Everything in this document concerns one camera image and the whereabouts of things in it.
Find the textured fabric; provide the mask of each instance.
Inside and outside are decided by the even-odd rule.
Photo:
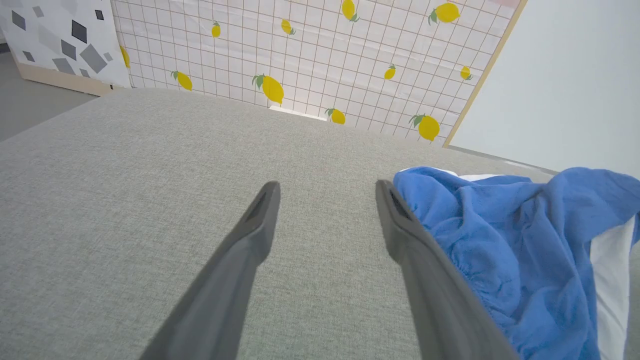
[[[398,172],[394,184],[522,359],[600,359],[589,250],[598,235],[638,216],[640,181],[572,168],[547,184],[517,176],[471,182],[419,167]],[[635,226],[621,249],[627,259]],[[598,259],[602,246],[596,251]]]
[[[239,359],[417,359],[379,178],[548,175],[172,90],[122,90],[0,143],[0,358],[137,359],[269,180]]]

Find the blue cloth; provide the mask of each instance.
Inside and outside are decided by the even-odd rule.
[[[590,243],[638,216],[640,181],[572,168],[547,184],[470,182],[420,167],[394,185],[522,359],[600,359]]]

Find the gray floor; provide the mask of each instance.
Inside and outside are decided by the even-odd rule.
[[[0,141],[96,98],[23,80],[10,53],[0,54]],[[640,360],[640,249],[631,260],[631,302],[626,358]]]
[[[23,80],[11,53],[0,54],[0,141],[95,98]]]

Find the geometric pattern panel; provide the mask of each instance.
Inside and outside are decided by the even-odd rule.
[[[0,0],[0,29],[21,63],[131,87],[109,1]]]

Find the lemon print wallpaper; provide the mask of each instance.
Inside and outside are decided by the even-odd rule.
[[[133,87],[278,106],[333,126],[442,146],[518,1],[111,5]]]

